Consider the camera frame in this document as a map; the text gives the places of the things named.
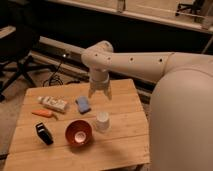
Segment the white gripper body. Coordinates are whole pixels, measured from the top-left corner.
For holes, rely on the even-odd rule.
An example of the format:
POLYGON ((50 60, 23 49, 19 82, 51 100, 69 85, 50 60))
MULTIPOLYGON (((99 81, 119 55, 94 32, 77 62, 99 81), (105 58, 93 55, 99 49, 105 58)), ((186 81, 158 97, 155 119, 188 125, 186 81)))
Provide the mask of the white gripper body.
POLYGON ((89 81, 92 91, 105 91, 109 88, 109 73, 107 70, 91 69, 89 81))

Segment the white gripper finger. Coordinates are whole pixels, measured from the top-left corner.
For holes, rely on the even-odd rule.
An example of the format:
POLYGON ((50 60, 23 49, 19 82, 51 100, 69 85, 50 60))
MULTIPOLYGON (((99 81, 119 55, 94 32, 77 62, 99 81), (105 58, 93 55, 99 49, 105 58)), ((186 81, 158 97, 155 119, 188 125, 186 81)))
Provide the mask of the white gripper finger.
POLYGON ((88 91, 88 97, 91 98, 92 95, 94 94, 95 90, 94 89, 89 89, 88 91))
POLYGON ((105 95, 108 97, 109 100, 112 99, 111 88, 108 88, 108 89, 105 90, 105 95))

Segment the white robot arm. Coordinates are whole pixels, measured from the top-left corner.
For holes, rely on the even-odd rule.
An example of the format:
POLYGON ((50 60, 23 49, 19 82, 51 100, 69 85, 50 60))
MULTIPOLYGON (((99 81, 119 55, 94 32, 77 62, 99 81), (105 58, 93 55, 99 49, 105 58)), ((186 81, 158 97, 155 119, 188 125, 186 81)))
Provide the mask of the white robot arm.
POLYGON ((213 171, 213 55, 180 52, 115 53, 101 41, 86 48, 90 89, 110 71, 151 82, 150 171, 213 171))

